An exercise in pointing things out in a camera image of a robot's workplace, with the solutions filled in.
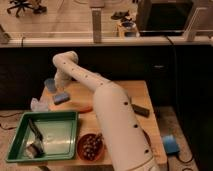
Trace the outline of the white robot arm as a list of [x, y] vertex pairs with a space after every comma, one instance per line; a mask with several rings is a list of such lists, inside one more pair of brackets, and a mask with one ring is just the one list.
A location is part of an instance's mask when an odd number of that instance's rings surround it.
[[57, 54], [57, 83], [74, 78], [94, 92], [93, 110], [115, 171], [160, 171], [127, 92], [118, 84], [80, 67], [74, 51]]

